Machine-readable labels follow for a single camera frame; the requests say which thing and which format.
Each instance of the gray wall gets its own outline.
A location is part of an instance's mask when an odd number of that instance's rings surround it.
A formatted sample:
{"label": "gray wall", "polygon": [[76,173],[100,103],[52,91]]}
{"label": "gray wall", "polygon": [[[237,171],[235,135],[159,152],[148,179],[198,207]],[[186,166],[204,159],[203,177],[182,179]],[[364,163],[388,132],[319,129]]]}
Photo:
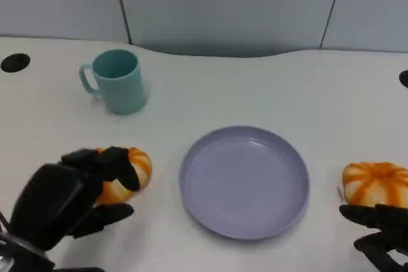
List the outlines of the gray wall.
{"label": "gray wall", "polygon": [[0,0],[0,36],[131,37],[145,48],[194,55],[257,56],[320,46],[408,52],[407,0],[123,3],[130,32],[120,0]]}
{"label": "gray wall", "polygon": [[0,35],[128,42],[119,0],[0,0]]}
{"label": "gray wall", "polygon": [[333,0],[124,0],[135,45],[253,56],[319,48]]}
{"label": "gray wall", "polygon": [[408,0],[336,0],[323,48],[408,52]]}

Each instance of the plate rim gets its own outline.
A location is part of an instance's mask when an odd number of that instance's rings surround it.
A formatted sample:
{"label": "plate rim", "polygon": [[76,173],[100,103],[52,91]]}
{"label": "plate rim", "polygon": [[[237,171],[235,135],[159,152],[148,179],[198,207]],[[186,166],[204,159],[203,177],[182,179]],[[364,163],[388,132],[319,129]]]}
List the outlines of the plate rim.
{"label": "plate rim", "polygon": [[[304,171],[305,174],[305,183],[306,183],[306,191],[305,191],[305,198],[303,200],[303,203],[300,207],[300,209],[293,215],[292,219],[284,226],[271,231],[268,234],[264,234],[264,235],[233,235],[233,234],[228,234],[228,233],[222,233],[221,231],[214,229],[213,227],[211,227],[208,224],[203,223],[195,214],[194,214],[194,209],[191,208],[191,205],[189,204],[189,201],[187,200],[186,197],[186,192],[185,192],[185,188],[183,188],[183,183],[185,182],[185,180],[183,180],[184,175],[188,169],[187,167],[187,160],[188,158],[190,158],[191,154],[193,154],[194,149],[197,148],[198,146],[200,146],[200,144],[202,142],[204,142],[205,140],[207,140],[208,138],[210,138],[213,134],[217,134],[218,132],[224,131],[224,130],[228,130],[228,129],[252,129],[252,130],[256,130],[256,131],[261,131],[263,133],[267,133],[269,135],[272,135],[274,138],[278,138],[280,141],[284,142],[285,144],[287,144],[295,153],[295,155],[297,156],[297,158],[299,159],[300,164],[302,165],[302,171]],[[277,236],[285,231],[287,231],[289,228],[297,225],[297,223],[299,223],[299,221],[302,219],[302,217],[305,214],[305,211],[309,205],[309,197],[310,197],[310,175],[309,175],[309,170],[307,169],[307,165],[304,161],[304,159],[302,158],[302,156],[299,154],[298,150],[287,140],[285,140],[283,137],[279,136],[277,133],[260,128],[260,127],[254,127],[251,125],[229,125],[226,127],[221,127],[215,130],[212,130],[206,134],[204,134],[202,137],[200,137],[198,140],[196,140],[189,148],[189,150],[187,151],[187,153],[185,154],[185,156],[182,159],[181,165],[180,165],[180,169],[178,172],[178,187],[179,187],[179,191],[180,191],[180,195],[182,198],[182,202],[184,207],[187,209],[187,212],[190,214],[190,216],[193,217],[193,219],[195,219],[195,221],[197,221],[201,226],[203,226],[204,228],[220,234],[221,236],[224,237],[228,237],[228,238],[232,238],[232,239],[236,239],[236,240],[260,240],[260,239],[264,239],[264,238],[271,238],[274,236]]]}

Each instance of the mug handle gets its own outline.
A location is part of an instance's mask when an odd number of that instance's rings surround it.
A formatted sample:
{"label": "mug handle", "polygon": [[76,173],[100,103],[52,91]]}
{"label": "mug handle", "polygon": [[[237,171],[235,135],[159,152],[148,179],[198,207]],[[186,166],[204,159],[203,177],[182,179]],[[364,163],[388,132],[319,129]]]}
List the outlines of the mug handle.
{"label": "mug handle", "polygon": [[91,64],[82,64],[79,68],[79,77],[81,78],[82,86],[84,86],[84,89],[92,94],[92,95],[98,95],[100,90],[99,89],[93,89],[87,80],[87,77],[85,76],[85,69],[92,69]]}

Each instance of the black hole in table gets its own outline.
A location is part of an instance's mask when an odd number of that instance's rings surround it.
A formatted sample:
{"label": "black hole in table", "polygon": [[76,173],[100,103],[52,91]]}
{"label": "black hole in table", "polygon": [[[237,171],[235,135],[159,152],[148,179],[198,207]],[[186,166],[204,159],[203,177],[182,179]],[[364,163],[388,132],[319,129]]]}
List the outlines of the black hole in table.
{"label": "black hole in table", "polygon": [[7,73],[16,73],[26,68],[30,61],[27,54],[11,54],[1,62],[0,67]]}

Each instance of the panel seam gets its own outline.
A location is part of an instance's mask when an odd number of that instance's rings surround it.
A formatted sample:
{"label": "panel seam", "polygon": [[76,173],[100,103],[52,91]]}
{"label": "panel seam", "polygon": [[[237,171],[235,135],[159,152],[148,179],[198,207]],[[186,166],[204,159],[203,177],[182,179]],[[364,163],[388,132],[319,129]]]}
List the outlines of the panel seam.
{"label": "panel seam", "polygon": [[128,18],[126,16],[126,11],[125,11],[125,6],[123,4],[123,0],[119,0],[119,5],[120,5],[120,12],[122,13],[122,18],[123,18],[123,23],[125,24],[125,30],[126,30],[126,35],[127,35],[127,42],[130,45],[133,45],[132,43],[132,37],[130,35],[130,30],[129,30],[129,23],[128,23]]}
{"label": "panel seam", "polygon": [[326,26],[324,27],[323,36],[322,36],[321,41],[320,41],[319,49],[322,49],[322,47],[323,47],[323,41],[324,41],[324,38],[326,37],[327,28],[328,28],[328,26],[329,26],[330,19],[332,18],[332,13],[333,13],[333,9],[334,9],[335,3],[336,3],[336,0],[333,0],[333,2],[332,2],[332,4],[331,4],[329,16],[328,16],[328,18],[327,18]]}

